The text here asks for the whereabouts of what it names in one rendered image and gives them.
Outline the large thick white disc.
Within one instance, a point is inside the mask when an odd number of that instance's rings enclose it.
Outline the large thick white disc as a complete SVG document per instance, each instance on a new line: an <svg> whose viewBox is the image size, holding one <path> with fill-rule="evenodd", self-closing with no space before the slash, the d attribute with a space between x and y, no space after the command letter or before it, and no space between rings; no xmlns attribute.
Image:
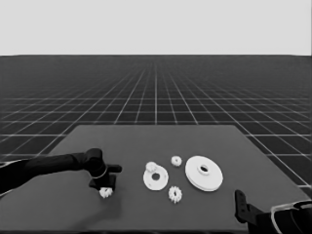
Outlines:
<svg viewBox="0 0 312 234"><path fill-rule="evenodd" d="M185 163L185 175L196 188L213 192L223 183L223 174L220 166L208 157L195 155Z"/></svg>

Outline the medium white toothed gear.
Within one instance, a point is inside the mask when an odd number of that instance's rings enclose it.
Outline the medium white toothed gear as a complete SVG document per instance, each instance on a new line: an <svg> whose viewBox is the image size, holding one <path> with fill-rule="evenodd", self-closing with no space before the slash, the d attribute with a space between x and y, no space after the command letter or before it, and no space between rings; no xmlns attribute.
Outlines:
<svg viewBox="0 0 312 234"><path fill-rule="evenodd" d="M169 199L174 203L179 203L182 199L182 191L177 186L172 186L168 192Z"/></svg>

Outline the white round carrier with pins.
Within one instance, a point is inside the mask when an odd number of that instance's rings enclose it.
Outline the white round carrier with pins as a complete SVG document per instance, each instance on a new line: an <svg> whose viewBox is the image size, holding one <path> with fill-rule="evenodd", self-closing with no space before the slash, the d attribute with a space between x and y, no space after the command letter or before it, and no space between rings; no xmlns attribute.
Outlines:
<svg viewBox="0 0 312 234"><path fill-rule="evenodd" d="M169 174L167 170L157 164L155 172L150 173L147 170L143 173L144 185L152 191L160 191L164 189L169 181Z"/></svg>

